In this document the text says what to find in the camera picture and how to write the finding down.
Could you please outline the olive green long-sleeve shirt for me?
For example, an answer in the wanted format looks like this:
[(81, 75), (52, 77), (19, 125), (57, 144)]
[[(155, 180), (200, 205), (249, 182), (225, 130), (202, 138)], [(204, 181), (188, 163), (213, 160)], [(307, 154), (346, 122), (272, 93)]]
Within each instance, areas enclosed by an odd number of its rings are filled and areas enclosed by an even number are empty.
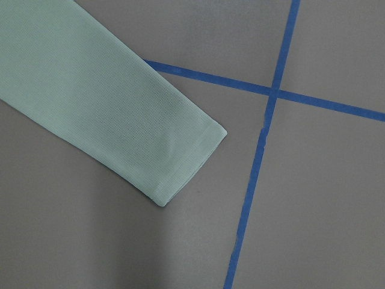
[(74, 1), (1, 2), (1, 99), (160, 207), (227, 134)]

